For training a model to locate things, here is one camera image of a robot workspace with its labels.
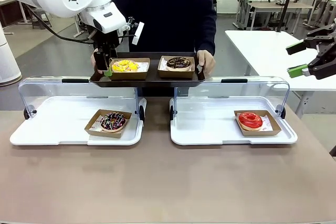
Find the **red frosted donut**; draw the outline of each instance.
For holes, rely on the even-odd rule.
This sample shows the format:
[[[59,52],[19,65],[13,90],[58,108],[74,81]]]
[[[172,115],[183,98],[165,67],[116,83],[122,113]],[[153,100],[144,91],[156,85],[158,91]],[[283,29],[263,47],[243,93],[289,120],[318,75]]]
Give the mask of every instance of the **red frosted donut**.
[[[239,115],[239,123],[246,131],[259,131],[262,127],[262,119],[255,113],[245,112]]]

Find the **chocolate donut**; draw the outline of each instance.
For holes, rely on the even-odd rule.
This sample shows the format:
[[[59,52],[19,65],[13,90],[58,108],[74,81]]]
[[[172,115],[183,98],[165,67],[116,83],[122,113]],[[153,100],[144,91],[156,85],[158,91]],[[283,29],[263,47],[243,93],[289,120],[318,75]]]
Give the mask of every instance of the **chocolate donut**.
[[[188,71],[191,61],[184,57],[174,57],[167,61],[167,68],[170,71]]]
[[[109,113],[100,120],[100,126],[106,132],[117,132],[126,123],[125,116],[118,112]]]

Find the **black pole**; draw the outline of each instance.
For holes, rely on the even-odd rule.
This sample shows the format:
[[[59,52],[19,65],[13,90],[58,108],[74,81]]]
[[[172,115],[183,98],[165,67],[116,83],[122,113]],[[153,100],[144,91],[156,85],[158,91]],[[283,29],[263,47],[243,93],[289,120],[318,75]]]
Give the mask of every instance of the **black pole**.
[[[286,12],[287,12],[287,8],[288,8],[288,5],[289,5],[289,1],[290,1],[290,0],[286,0],[285,6],[284,6],[284,8],[283,8],[283,10],[282,10],[281,18],[280,18],[280,22],[279,22],[279,25],[278,25],[277,32],[280,32],[280,31],[281,31],[282,22],[284,22],[283,20],[285,19],[285,15],[286,15]]]

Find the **display case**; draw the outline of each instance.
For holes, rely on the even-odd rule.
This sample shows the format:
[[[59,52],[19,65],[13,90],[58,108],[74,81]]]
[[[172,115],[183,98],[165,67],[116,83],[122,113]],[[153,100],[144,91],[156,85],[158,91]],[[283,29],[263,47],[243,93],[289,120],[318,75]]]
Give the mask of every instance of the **display case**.
[[[277,77],[213,78],[195,88],[175,88],[171,139],[179,145],[292,144],[286,122],[289,84]],[[280,128],[274,136],[244,136],[235,111],[267,111]]]
[[[89,77],[34,77],[19,93],[25,122],[10,137],[14,145],[133,145],[140,140],[146,99],[135,88],[100,88]],[[121,138],[89,135],[85,127],[99,110],[132,113]]]

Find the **gray floor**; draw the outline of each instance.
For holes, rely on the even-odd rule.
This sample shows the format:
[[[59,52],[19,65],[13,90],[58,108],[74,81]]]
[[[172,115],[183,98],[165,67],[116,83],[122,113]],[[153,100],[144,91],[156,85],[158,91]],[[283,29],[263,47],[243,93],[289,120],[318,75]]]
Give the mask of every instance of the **gray floor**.
[[[213,76],[241,76],[247,63],[237,53],[232,43],[225,35],[226,30],[235,30],[232,25],[234,19],[226,15],[219,15],[216,34],[217,66]],[[76,33],[74,25],[60,32],[60,35],[72,37]],[[299,27],[296,36],[302,38],[305,34],[303,27]],[[90,76],[93,73],[90,56],[91,45],[78,44],[60,40],[55,36],[42,42],[32,50],[19,56],[16,60],[23,78],[31,76]],[[118,51],[128,51],[127,41],[118,47]],[[293,107],[298,100],[294,97]],[[24,108],[18,95],[18,84],[0,88],[0,111],[22,110]]]

